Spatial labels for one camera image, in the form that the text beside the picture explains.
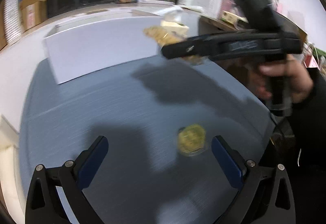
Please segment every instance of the food item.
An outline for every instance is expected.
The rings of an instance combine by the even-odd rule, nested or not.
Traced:
[[[161,47],[169,44],[179,43],[184,40],[181,36],[177,36],[175,33],[170,32],[162,26],[157,25],[145,28],[144,34],[148,37],[153,38]],[[189,62],[191,65],[199,65],[203,63],[203,58],[198,55],[183,57],[183,59]]]
[[[203,149],[205,146],[206,131],[193,124],[181,130],[178,134],[178,149],[181,153],[189,155]]]
[[[153,38],[161,47],[164,45],[175,44],[183,40],[181,37],[178,37],[161,26],[156,25],[145,28],[144,34]]]
[[[161,21],[161,27],[166,29],[168,32],[175,32],[179,36],[187,37],[189,27],[177,22]]]

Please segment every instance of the falling food piece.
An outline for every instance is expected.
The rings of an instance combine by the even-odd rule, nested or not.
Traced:
[[[169,44],[175,44],[181,42],[183,39],[169,33],[166,29],[161,26],[151,26],[144,29],[146,36],[153,38],[161,47]]]
[[[179,43],[184,40],[181,36],[177,36],[173,32],[169,32],[165,28],[157,25],[145,28],[144,34],[153,38],[161,47]],[[183,59],[192,65],[199,65],[203,63],[203,58],[198,55],[184,57]]]
[[[178,149],[184,155],[199,153],[205,147],[206,131],[198,125],[193,124],[181,130],[178,134]]]

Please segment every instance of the metal screw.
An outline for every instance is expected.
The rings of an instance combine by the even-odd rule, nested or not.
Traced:
[[[278,165],[278,169],[280,169],[280,170],[284,170],[284,169],[285,169],[285,167],[284,167],[284,165],[283,165],[283,164],[279,164],[279,165]]]
[[[71,167],[73,164],[74,164],[74,161],[72,161],[72,160],[68,160],[65,162],[66,167]]]
[[[192,51],[193,49],[194,49],[194,46],[191,46],[191,47],[187,48],[185,51],[188,53],[188,52]]]
[[[249,167],[255,167],[256,163],[253,160],[247,160],[247,165]]]
[[[39,165],[36,166],[36,170],[37,171],[40,171],[42,169],[43,169],[43,165],[42,164],[39,164]]]

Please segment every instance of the dark sleeve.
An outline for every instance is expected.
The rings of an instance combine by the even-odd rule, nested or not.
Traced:
[[[288,118],[302,154],[308,164],[326,162],[326,81],[317,68],[308,68],[314,87],[303,102],[293,104]]]

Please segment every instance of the brown cardboard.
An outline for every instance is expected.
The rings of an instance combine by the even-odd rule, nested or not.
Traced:
[[[47,19],[46,0],[22,0],[19,9],[25,31]]]
[[[39,0],[39,6],[40,6],[41,23],[43,23],[48,18],[47,8],[46,8],[46,0]]]
[[[0,3],[0,50],[7,45],[6,35],[4,33],[3,11],[4,0]]]

